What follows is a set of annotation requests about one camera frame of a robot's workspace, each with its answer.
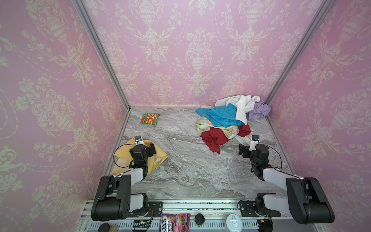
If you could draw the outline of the mustard yellow cloth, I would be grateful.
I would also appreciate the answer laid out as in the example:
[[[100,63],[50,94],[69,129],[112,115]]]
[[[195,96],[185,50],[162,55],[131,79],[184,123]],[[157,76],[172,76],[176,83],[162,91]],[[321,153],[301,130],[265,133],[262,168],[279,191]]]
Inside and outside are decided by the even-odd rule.
[[[129,169],[128,165],[133,160],[129,150],[135,146],[135,139],[132,138],[131,140],[125,143],[125,146],[122,146],[115,152],[116,164],[111,174],[118,175],[123,173]],[[151,174],[156,168],[158,168],[168,157],[169,155],[166,154],[157,144],[154,144],[156,154],[148,158],[148,172],[147,174]]]

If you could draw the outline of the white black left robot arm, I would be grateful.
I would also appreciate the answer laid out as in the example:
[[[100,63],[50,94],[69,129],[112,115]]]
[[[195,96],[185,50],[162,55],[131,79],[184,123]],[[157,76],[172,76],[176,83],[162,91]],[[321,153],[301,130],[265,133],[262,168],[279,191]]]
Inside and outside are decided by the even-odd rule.
[[[101,177],[91,210],[93,221],[126,219],[131,213],[143,216],[150,210],[147,195],[131,194],[131,187],[146,178],[148,159],[156,154],[155,145],[136,144],[129,153],[133,160],[127,171]]]

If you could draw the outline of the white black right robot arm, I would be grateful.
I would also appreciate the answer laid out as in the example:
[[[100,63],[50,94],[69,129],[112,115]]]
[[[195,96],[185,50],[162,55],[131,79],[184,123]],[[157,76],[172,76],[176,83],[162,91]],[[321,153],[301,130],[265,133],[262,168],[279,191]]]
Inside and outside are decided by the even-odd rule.
[[[333,223],[334,211],[320,182],[314,177],[288,174],[269,164],[269,147],[256,144],[255,149],[239,145],[238,154],[251,162],[251,170],[258,179],[274,184],[287,192],[286,197],[275,193],[260,193],[255,199],[255,211],[260,216],[273,212],[286,213],[298,224]]]

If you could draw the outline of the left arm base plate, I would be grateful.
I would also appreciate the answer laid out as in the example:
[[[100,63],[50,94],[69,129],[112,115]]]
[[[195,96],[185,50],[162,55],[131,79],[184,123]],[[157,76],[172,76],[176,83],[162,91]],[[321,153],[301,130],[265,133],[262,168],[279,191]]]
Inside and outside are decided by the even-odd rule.
[[[161,217],[163,209],[163,202],[149,202],[147,208],[142,208],[138,210],[134,210],[133,212],[130,212],[130,217],[134,218],[150,218],[155,217],[159,218]]]

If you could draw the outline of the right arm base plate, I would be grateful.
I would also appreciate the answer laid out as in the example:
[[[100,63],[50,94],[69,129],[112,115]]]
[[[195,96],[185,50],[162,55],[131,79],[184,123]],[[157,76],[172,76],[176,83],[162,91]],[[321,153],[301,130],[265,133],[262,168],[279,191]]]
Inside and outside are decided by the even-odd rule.
[[[237,209],[240,211],[243,218],[253,217],[281,217],[281,213],[275,210],[270,210],[263,203],[255,203],[248,200],[240,200],[237,203]]]

